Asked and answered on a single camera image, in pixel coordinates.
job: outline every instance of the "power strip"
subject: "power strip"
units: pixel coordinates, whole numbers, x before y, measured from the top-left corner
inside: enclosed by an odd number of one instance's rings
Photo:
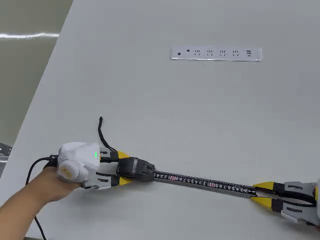
[[[176,46],[171,49],[172,60],[211,60],[261,62],[262,49],[257,47]]]

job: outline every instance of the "black cord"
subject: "black cord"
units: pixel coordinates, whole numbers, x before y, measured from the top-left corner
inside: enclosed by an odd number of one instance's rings
[[[102,121],[103,121],[103,118],[102,116],[99,118],[99,125],[98,125],[98,134],[99,134],[99,138],[101,140],[101,142],[103,143],[103,145],[109,149],[110,151],[113,151],[113,152],[117,152],[117,150],[115,150],[112,146],[110,146],[107,141],[105,140],[104,138],[104,135],[102,134],[101,132],[101,125],[102,125]]]
[[[31,167],[30,167],[30,169],[29,169],[29,172],[28,172],[28,175],[27,175],[27,177],[26,177],[26,181],[25,181],[25,185],[26,185],[26,186],[29,184],[29,180],[30,180],[30,177],[31,177],[31,173],[32,173],[32,170],[34,169],[35,165],[36,165],[37,163],[41,162],[41,161],[49,161],[49,160],[50,160],[49,157],[43,157],[43,158],[38,159],[37,161],[35,161],[35,162],[31,165]],[[35,220],[35,223],[37,224],[37,226],[38,226],[38,228],[39,228],[39,230],[40,230],[40,232],[41,232],[41,235],[42,235],[43,240],[47,240],[47,238],[46,238],[46,236],[45,236],[45,233],[44,233],[44,230],[42,229],[42,227],[41,227],[41,225],[40,225],[40,222],[38,221],[38,219],[37,219],[36,216],[34,217],[34,220]]]

